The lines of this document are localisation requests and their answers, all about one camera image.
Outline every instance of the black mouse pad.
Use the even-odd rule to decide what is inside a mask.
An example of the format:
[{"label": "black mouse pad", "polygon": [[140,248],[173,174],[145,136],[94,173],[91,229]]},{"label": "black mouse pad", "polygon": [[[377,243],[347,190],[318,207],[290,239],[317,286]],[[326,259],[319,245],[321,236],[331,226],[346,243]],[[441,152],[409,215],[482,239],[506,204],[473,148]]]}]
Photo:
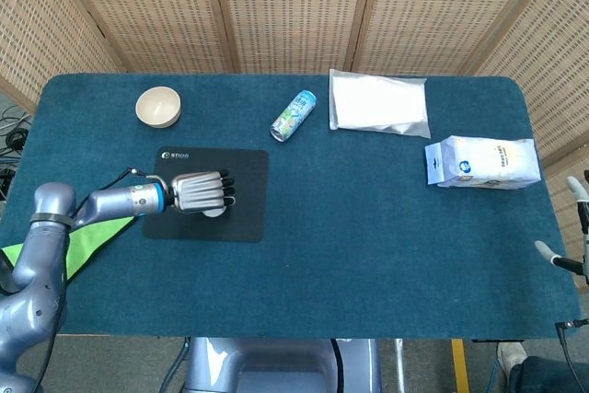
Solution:
[{"label": "black mouse pad", "polygon": [[146,217],[144,235],[158,239],[260,241],[264,234],[268,162],[266,151],[162,147],[157,151],[156,174],[167,183],[188,172],[227,169],[229,178],[235,180],[236,203],[216,218],[181,214],[168,207],[163,214]]}]

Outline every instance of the white bag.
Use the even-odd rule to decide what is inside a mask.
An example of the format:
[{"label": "white bag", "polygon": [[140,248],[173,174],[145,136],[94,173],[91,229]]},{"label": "white bag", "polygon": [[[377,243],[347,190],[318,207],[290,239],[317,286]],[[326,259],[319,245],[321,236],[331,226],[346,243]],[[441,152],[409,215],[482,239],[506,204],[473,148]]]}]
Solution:
[{"label": "white bag", "polygon": [[430,138],[425,78],[329,70],[329,127]]},{"label": "white bag", "polygon": [[519,189],[541,180],[534,140],[451,136],[425,146],[427,184]]}]

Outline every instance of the woven panel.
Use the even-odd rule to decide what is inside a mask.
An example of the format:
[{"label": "woven panel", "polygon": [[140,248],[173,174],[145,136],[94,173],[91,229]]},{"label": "woven panel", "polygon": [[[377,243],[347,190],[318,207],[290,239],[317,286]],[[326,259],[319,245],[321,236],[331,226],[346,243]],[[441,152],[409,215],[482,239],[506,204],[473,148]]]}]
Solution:
[{"label": "woven panel", "polygon": [[0,0],[0,17],[0,76],[32,103],[54,75],[120,69],[74,0]]},{"label": "woven panel", "polygon": [[375,0],[354,71],[456,74],[506,2]]},{"label": "woven panel", "polygon": [[480,68],[525,92],[547,156],[589,129],[589,0],[532,0]]},{"label": "woven panel", "polygon": [[133,71],[223,72],[210,0],[86,0]]},{"label": "woven panel", "polygon": [[343,67],[356,0],[228,0],[244,72]]},{"label": "woven panel", "polygon": [[550,199],[559,221],[562,239],[569,257],[577,260],[583,257],[583,233],[577,214],[577,203],[567,186],[567,177],[572,175],[583,183],[585,188],[589,188],[583,179],[583,171],[586,169],[589,169],[589,155],[548,178]]}]

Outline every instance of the blue ring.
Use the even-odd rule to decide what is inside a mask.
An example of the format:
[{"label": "blue ring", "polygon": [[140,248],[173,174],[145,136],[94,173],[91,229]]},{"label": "blue ring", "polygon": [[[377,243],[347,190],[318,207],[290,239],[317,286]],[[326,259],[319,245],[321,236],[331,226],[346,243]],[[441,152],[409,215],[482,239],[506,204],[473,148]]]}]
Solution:
[{"label": "blue ring", "polygon": [[162,189],[162,185],[159,183],[154,183],[157,189],[157,211],[164,212],[166,209],[166,204],[164,200],[164,190]]}]

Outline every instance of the teal table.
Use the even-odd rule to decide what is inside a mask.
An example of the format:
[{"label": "teal table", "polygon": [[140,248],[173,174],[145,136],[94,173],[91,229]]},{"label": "teal table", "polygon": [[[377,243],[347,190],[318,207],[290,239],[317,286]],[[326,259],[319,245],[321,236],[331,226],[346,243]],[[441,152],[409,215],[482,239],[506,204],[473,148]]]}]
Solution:
[{"label": "teal table", "polygon": [[[152,129],[139,95],[176,89],[182,114]],[[273,119],[301,89],[317,108],[288,142]],[[534,248],[563,252],[544,182],[520,191],[426,186],[423,147],[448,135],[531,137],[518,86],[431,77],[432,141],[331,132],[325,75],[60,75],[45,87],[0,225],[21,241],[33,192],[78,198],[127,166],[150,170],[163,145],[270,155],[259,243],[153,240],[135,223],[68,290],[69,333],[231,337],[554,337],[579,316],[572,278]],[[121,185],[132,184],[129,179]]]}]

